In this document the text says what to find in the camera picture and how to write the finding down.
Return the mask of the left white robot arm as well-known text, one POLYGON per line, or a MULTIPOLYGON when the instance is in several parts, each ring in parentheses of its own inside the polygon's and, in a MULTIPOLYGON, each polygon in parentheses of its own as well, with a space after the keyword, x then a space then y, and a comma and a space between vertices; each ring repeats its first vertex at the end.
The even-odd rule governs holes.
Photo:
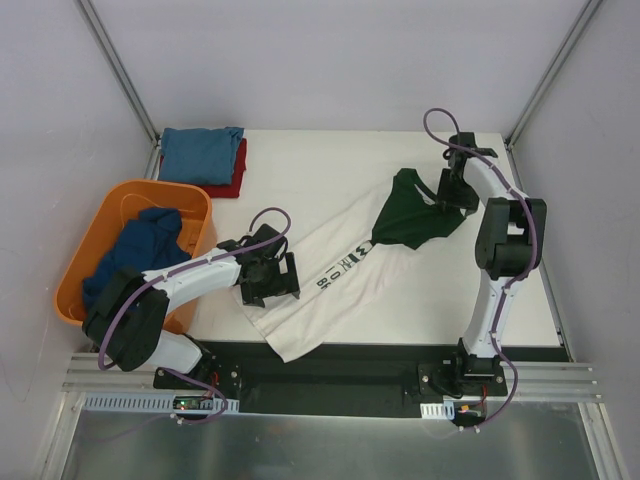
POLYGON ((99 366, 131 372, 152 366, 188 388, 214 385, 214 358, 186 333, 165 329, 166 317, 213 291, 238 287, 244 306, 263 308, 269 298, 299 298, 295 256, 285 235, 268 224, 238 241, 165 270, 114 273, 82 324, 99 348, 99 366))

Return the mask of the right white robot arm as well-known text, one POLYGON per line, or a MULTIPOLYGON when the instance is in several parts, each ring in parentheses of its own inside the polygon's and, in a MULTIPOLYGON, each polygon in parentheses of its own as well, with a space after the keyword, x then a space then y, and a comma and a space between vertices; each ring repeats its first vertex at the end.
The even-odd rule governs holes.
POLYGON ((521 283, 541 261, 547 204, 511 186, 487 158, 497 153, 476 145, 475 134, 448 140, 437 199, 466 215, 483 208, 474 255, 481 272, 472 318, 453 358, 429 375, 434 391, 460 398, 490 389, 504 376, 501 337, 521 283))

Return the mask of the white and green t-shirt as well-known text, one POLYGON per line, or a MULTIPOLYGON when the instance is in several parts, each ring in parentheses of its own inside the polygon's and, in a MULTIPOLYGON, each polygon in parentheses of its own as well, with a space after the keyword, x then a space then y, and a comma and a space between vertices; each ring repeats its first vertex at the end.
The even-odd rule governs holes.
POLYGON ((243 314, 284 362, 296 360, 409 272, 427 242, 450 236, 464 220, 416 170, 402 168, 291 246, 298 296, 245 306, 243 314))

